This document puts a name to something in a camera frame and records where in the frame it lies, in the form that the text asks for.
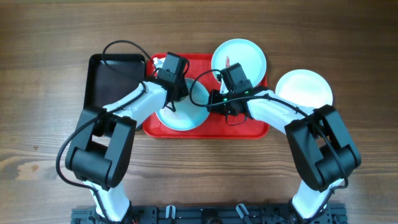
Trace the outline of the white plate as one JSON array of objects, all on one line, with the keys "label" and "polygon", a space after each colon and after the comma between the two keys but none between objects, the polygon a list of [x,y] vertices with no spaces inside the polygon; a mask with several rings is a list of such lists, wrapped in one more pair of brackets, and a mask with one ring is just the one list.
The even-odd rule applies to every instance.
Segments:
[{"label": "white plate", "polygon": [[333,104],[329,83],[318,73],[306,69],[287,72],[277,82],[277,96],[300,106],[321,108]]}]

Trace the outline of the light blue plate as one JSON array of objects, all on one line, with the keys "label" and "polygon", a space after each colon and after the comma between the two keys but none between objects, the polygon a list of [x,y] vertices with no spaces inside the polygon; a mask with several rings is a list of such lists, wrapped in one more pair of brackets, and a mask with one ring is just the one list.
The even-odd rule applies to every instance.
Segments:
[{"label": "light blue plate", "polygon": [[[209,92],[200,83],[196,82],[192,90],[192,98],[198,104],[208,103]],[[199,127],[209,116],[205,107],[195,106],[190,97],[186,96],[182,101],[174,103],[176,111],[162,108],[156,111],[156,116],[166,127],[176,131],[188,131]]]},{"label": "light blue plate", "polygon": [[265,77],[266,57],[259,46],[246,39],[231,39],[222,43],[214,52],[211,68],[222,70],[239,63],[253,87],[258,86]]}]

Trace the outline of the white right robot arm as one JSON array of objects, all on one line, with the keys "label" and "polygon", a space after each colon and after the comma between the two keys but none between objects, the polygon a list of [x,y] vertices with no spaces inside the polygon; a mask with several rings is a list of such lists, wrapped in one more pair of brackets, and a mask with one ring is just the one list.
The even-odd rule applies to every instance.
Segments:
[{"label": "white right robot arm", "polygon": [[208,111],[225,116],[245,115],[269,124],[287,137],[302,182],[290,204],[292,223],[320,217],[337,189],[348,186],[361,156],[339,112],[331,105],[299,106],[257,86],[241,93],[210,93]]}]

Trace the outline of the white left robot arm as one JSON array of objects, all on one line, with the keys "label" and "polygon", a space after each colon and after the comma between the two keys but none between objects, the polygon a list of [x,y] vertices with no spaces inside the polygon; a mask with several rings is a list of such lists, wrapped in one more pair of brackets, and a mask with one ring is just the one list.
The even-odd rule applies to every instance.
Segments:
[{"label": "white left robot arm", "polygon": [[185,66],[157,68],[154,76],[119,101],[103,108],[86,107],[80,115],[76,130],[58,152],[65,157],[65,167],[79,180],[68,180],[60,170],[60,178],[77,187],[88,189],[95,207],[80,218],[72,212],[75,223],[134,223],[131,201],[122,180],[129,166],[136,127],[167,104],[188,95]]}]

